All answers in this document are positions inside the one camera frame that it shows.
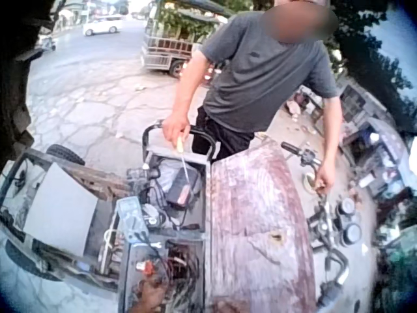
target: black pants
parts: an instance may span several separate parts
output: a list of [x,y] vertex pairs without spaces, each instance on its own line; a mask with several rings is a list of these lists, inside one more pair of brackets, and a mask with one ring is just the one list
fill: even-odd
[[[198,109],[196,126],[210,134],[214,140],[220,142],[220,151],[215,161],[230,157],[249,148],[251,140],[255,137],[253,132],[234,132],[213,121],[201,106]],[[210,144],[200,136],[194,136],[192,150],[194,153],[206,155]]]

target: gray t-shirt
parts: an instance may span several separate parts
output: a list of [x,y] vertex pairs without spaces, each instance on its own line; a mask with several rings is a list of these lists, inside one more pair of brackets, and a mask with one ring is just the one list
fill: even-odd
[[338,95],[324,44],[279,43],[266,34],[262,14],[237,14],[201,50],[213,63],[229,60],[213,81],[204,109],[217,123],[236,132],[265,131],[302,84],[323,98]]

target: screwdriver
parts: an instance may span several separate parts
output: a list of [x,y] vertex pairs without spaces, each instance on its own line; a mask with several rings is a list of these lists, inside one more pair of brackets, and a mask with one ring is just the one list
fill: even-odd
[[182,137],[181,136],[179,136],[178,140],[177,140],[177,151],[181,155],[182,166],[184,166],[185,178],[187,180],[188,186],[191,187],[190,178],[188,177],[188,170],[187,170],[187,167],[186,167],[186,164],[185,164],[185,159],[184,159],[184,145],[182,144]]

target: white car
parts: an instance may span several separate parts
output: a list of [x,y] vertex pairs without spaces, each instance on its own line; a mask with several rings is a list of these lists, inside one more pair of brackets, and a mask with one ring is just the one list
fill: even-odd
[[116,33],[122,28],[121,15],[107,15],[95,19],[91,23],[86,23],[83,26],[85,36],[91,36],[99,33]]

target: yellow screwdriver handle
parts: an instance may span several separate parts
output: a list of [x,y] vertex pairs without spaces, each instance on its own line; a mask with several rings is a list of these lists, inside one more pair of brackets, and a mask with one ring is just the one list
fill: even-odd
[[179,136],[178,140],[177,140],[177,151],[179,153],[183,153],[184,152],[184,145],[182,144],[182,137]]

